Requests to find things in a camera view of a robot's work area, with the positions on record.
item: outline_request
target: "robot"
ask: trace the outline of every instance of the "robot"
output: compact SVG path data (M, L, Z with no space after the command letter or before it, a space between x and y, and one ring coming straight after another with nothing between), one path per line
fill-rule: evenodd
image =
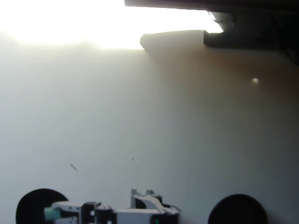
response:
M162 197L147 190L140 195L131 190L131 207L114 210L97 202L84 204L55 202L44 208L47 224L178 224L180 209L163 204Z

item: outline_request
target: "white wall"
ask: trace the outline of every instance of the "white wall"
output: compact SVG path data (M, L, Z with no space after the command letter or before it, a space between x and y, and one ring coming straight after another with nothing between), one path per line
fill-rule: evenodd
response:
M147 52L1 36L1 222L38 188L116 208L137 188L180 207L185 224L207 224L235 193L272 224L298 223L298 68L278 53L207 49L201 31L142 41Z

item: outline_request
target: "bright light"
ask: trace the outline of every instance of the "bright light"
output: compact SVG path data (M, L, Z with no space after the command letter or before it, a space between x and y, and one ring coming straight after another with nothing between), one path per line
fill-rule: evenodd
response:
M257 84L259 82L259 80L258 80L258 78L253 78L252 82Z
M0 31L25 43L142 49L143 34L197 29L222 32L206 11L125 7L124 0L0 0Z

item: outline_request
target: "dust speck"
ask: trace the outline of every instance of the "dust speck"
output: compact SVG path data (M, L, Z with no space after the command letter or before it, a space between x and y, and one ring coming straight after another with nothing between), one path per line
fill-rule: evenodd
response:
M78 171L77 168L73 164L71 164L71 167L73 167L74 170Z

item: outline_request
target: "small debris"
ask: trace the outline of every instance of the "small debris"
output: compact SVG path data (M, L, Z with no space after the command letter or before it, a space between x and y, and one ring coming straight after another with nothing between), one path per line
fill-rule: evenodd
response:
M71 164L71 167L73 167L74 170L78 171L77 168L73 164Z

